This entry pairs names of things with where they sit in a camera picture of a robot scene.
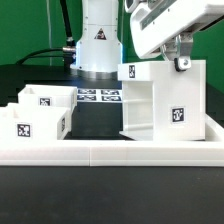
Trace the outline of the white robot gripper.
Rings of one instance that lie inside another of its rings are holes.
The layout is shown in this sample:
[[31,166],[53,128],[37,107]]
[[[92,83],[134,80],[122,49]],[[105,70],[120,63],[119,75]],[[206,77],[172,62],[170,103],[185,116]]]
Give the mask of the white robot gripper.
[[[191,67],[193,36],[224,18],[224,0],[129,0],[130,29],[136,54],[173,61],[178,72]],[[176,48],[164,45],[176,37]]]

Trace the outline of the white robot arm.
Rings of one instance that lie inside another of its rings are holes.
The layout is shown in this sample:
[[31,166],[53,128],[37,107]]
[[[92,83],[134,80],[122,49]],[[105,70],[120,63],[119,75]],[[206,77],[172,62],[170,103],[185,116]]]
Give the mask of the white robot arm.
[[[224,19],[224,0],[123,0],[134,50],[141,59],[162,56],[179,72],[191,67],[193,34]],[[73,69],[114,73],[121,61],[118,0],[82,0],[83,30]]]

